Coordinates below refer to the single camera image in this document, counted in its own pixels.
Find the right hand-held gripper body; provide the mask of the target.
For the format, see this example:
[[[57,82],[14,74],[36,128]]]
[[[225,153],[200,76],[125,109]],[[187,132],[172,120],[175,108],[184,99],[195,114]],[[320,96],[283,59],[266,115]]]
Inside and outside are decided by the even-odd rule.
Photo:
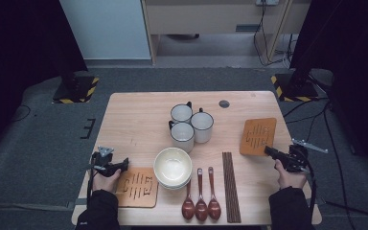
[[[319,148],[305,140],[297,140],[292,138],[292,144],[289,146],[288,162],[285,169],[290,173],[307,172],[310,167],[308,160],[308,150],[315,150],[322,153],[328,153],[327,149]]]

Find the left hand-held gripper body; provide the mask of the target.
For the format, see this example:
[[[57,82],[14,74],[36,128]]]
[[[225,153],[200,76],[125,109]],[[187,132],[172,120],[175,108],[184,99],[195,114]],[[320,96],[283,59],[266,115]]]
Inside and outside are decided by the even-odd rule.
[[[113,148],[98,146],[98,150],[94,151],[91,156],[91,165],[98,173],[107,176],[111,172],[115,172],[111,163],[113,157]]]

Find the slotted wooden trivet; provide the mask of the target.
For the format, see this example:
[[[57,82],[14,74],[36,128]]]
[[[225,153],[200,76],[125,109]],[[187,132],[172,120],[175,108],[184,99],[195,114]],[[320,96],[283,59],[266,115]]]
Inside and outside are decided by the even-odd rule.
[[[265,156],[265,147],[273,146],[277,120],[275,118],[246,120],[240,144],[240,154]]]
[[[119,178],[116,196],[124,208],[152,208],[156,204],[158,181],[152,168],[129,168]]]

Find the row of dark chopsticks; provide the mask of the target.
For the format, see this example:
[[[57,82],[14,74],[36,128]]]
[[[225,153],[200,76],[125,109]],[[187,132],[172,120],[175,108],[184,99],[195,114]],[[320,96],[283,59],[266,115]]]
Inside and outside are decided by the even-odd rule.
[[[222,164],[227,221],[229,223],[241,223],[242,217],[231,152],[224,152],[222,154]]]

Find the brown wooden spoon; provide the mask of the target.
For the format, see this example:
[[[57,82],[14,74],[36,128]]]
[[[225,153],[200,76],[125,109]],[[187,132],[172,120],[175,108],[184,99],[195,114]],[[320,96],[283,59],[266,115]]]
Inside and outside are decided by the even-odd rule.
[[[191,219],[195,215],[195,205],[191,197],[191,182],[186,185],[187,194],[181,207],[181,213],[184,219]]]
[[[211,191],[211,199],[208,204],[208,214],[211,219],[218,220],[221,216],[221,208],[220,204],[216,198],[215,193],[215,178],[214,178],[214,168],[208,168],[209,174],[209,182],[210,182],[210,191]]]
[[[199,221],[205,221],[208,218],[207,204],[203,199],[203,170],[197,169],[197,183],[198,183],[198,201],[195,205],[195,217]]]

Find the person's left hand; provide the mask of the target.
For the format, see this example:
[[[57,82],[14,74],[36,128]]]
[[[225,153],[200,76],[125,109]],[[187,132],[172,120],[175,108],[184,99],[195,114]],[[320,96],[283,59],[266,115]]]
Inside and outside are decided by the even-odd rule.
[[[117,189],[118,179],[120,177],[121,171],[117,170],[112,176],[106,177],[98,172],[94,172],[92,180],[92,190],[99,191],[104,190],[114,194]]]

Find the person's right hand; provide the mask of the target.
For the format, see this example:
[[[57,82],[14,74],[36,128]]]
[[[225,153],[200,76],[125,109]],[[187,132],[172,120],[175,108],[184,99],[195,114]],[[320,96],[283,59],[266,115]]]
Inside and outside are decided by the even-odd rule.
[[[278,183],[280,189],[285,189],[288,187],[303,189],[307,182],[307,175],[304,172],[288,172],[283,167],[280,160],[275,160],[274,168],[279,174]]]

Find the black stand base striped edge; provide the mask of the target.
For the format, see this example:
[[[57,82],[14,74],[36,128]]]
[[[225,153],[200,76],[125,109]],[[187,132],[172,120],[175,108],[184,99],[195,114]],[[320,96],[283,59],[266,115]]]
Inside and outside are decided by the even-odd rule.
[[[55,104],[89,102],[99,79],[93,76],[77,77],[63,61],[56,63],[55,66],[61,77],[61,83],[53,96],[53,102]]]
[[[282,102],[316,101],[318,93],[310,80],[310,68],[299,67],[285,73],[277,73],[270,79]]]

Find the white black-rimmed mug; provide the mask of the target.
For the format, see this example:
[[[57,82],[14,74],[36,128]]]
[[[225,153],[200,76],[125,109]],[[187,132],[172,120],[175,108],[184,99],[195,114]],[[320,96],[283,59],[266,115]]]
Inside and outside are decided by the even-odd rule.
[[[189,123],[193,116],[192,103],[180,103],[171,109],[171,118],[175,123]]]
[[[214,118],[201,107],[191,118],[195,131],[195,141],[199,144],[208,142],[212,137]]]
[[[180,148],[190,153],[194,147],[195,131],[188,123],[175,123],[169,121],[169,129],[172,143],[176,148]]]

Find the black curtain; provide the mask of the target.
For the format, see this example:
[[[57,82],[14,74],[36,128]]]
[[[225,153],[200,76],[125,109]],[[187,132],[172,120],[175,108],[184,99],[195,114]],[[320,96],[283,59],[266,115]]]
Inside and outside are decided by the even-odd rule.
[[[0,135],[30,86],[58,77],[56,63],[87,69],[59,0],[0,0]]]
[[[311,0],[291,67],[333,73],[335,113],[354,153],[368,157],[368,0]]]

